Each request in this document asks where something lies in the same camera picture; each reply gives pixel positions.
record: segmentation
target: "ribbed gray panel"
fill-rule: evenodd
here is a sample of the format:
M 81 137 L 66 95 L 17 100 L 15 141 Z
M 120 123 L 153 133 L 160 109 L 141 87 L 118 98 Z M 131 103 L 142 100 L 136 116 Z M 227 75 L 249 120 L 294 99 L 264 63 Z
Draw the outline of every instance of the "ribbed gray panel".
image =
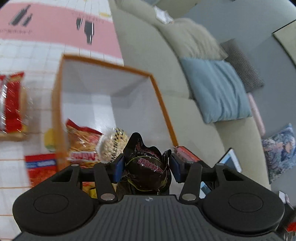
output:
M 280 241 L 274 233 L 236 237 L 217 230 L 196 206 L 174 196 L 125 195 L 117 204 L 103 205 L 93 220 L 74 232 L 41 237 L 23 233 L 15 241 Z

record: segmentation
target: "beige sofa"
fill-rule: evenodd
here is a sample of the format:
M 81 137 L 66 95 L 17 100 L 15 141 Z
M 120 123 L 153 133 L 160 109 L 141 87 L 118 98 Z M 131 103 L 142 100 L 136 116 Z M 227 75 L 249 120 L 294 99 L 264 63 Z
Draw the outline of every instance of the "beige sofa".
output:
M 270 189 L 254 119 L 205 124 L 176 55 L 157 30 L 161 23 L 155 19 L 153 8 L 140 0 L 109 2 L 124 63 L 154 75 L 179 145 L 186 146 L 210 166 L 232 147 L 242 173 Z M 172 183 L 171 193 L 180 189 Z

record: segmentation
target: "smartphone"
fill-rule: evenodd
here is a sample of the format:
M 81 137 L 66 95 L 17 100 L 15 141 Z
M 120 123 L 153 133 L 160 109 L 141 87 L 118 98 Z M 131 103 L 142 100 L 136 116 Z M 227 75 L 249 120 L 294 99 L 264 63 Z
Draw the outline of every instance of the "smartphone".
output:
M 237 159 L 234 150 L 230 148 L 226 154 L 220 159 L 218 163 L 223 163 L 229 166 L 231 169 L 238 171 L 239 173 L 242 172 L 242 167 Z M 200 183 L 200 198 L 205 198 L 205 196 L 211 191 L 211 189 L 204 183 Z

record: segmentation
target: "open cardboard box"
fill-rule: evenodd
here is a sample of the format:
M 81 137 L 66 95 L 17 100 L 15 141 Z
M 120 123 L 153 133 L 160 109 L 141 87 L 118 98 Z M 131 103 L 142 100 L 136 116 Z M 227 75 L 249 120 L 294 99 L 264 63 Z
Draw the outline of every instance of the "open cardboard box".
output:
M 128 135 L 139 132 L 146 146 L 156 146 L 162 153 L 178 145 L 153 76 L 130 67 L 64 55 L 52 109 L 59 170 L 68 165 L 68 118 L 103 134 L 113 127 Z

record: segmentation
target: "black plastic package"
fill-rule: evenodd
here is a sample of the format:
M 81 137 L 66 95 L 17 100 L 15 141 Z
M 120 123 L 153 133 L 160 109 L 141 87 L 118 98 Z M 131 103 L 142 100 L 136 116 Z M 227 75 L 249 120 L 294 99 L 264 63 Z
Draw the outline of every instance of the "black plastic package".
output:
M 128 181 L 140 191 L 161 191 L 168 181 L 168 158 L 172 151 L 163 154 L 155 147 L 146 147 L 135 132 L 126 144 L 123 154 L 128 170 Z

